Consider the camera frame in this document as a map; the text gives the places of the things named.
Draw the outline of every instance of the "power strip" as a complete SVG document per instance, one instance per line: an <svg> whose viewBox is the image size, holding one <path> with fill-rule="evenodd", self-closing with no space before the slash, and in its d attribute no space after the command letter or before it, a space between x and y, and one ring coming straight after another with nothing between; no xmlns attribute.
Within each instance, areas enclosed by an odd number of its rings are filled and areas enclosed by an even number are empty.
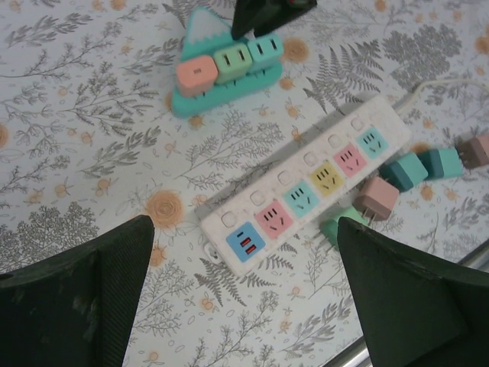
<svg viewBox="0 0 489 367"><path fill-rule="evenodd" d="M243 276L399 151L411 132L375 96L205 217L200 226Z"/></svg>

